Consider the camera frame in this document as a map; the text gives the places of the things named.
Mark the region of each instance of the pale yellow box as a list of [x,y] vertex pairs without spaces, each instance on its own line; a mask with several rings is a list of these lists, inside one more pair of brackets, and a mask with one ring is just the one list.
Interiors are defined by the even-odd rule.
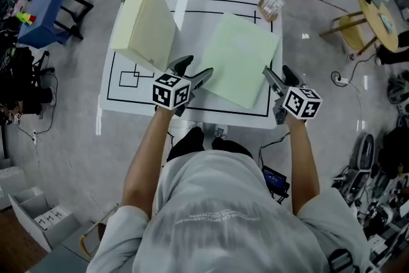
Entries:
[[111,47],[152,72],[164,71],[175,30],[165,0],[125,0]]

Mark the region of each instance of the tabletop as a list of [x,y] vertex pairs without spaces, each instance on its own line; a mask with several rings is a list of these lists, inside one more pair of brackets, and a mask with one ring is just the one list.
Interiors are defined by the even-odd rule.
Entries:
[[[176,29],[169,62],[181,56],[194,55],[194,60],[186,71],[186,75],[194,75],[222,14],[233,13],[280,37],[270,67],[277,75],[282,76],[281,14],[274,22],[267,22],[257,9],[258,1],[166,0],[179,27]],[[102,76],[100,107],[110,111],[152,116],[155,112],[155,105],[151,102],[152,82],[157,74],[160,72],[145,70],[114,52],[110,41]],[[195,99],[181,119],[261,129],[272,129],[277,125],[272,108],[278,96],[266,81],[251,109],[243,108],[203,88],[195,91],[195,94]]]
[[23,24],[20,28],[18,41],[25,43],[37,42],[39,47],[45,47],[49,43],[42,45],[42,35],[50,36],[61,34],[68,34],[68,32],[54,27],[54,21],[57,18],[58,11],[61,8],[64,0],[32,0],[27,9],[27,13],[34,15],[36,20],[30,26]]
[[[367,23],[369,24],[373,33],[376,35],[379,41],[381,41],[381,43],[389,51],[397,51],[398,41],[396,25],[386,6],[382,3],[378,8],[374,3],[368,4],[366,0],[358,0],[358,2],[362,13],[367,20]],[[383,25],[380,14],[386,15],[389,19],[389,22],[392,23],[393,31],[391,33],[388,33],[385,26]]]

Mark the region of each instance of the gray t-shirt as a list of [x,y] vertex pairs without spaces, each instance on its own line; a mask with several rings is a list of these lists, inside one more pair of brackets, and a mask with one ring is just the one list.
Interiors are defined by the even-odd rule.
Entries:
[[139,208],[119,208],[87,273],[329,272],[339,248],[361,272],[369,263],[362,228],[337,190],[294,216],[246,155],[208,150],[170,161],[155,206],[151,221]]

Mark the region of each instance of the round wooden table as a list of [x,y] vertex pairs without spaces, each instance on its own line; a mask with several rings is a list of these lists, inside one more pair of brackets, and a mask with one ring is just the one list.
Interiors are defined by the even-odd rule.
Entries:
[[[366,51],[375,41],[379,40],[383,46],[391,52],[397,51],[397,31],[394,20],[390,15],[386,6],[381,3],[380,7],[376,7],[374,3],[368,4],[366,0],[358,0],[361,11],[343,15],[334,19],[339,20],[339,27],[320,33],[320,36],[329,35],[336,31],[340,31],[346,43],[353,49],[358,50],[357,55],[360,56]],[[383,25],[380,14],[386,15],[392,25],[392,32],[389,33]],[[364,18],[355,20],[354,17],[363,15]],[[362,32],[359,24],[368,23],[375,36],[364,45]]]

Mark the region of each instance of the black and white marker cube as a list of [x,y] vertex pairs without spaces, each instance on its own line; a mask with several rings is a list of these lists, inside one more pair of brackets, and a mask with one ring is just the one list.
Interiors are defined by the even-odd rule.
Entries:
[[153,82],[152,101],[170,110],[189,100],[190,81],[165,73]]
[[321,103],[315,90],[290,87],[282,106],[299,120],[310,120],[317,115]]

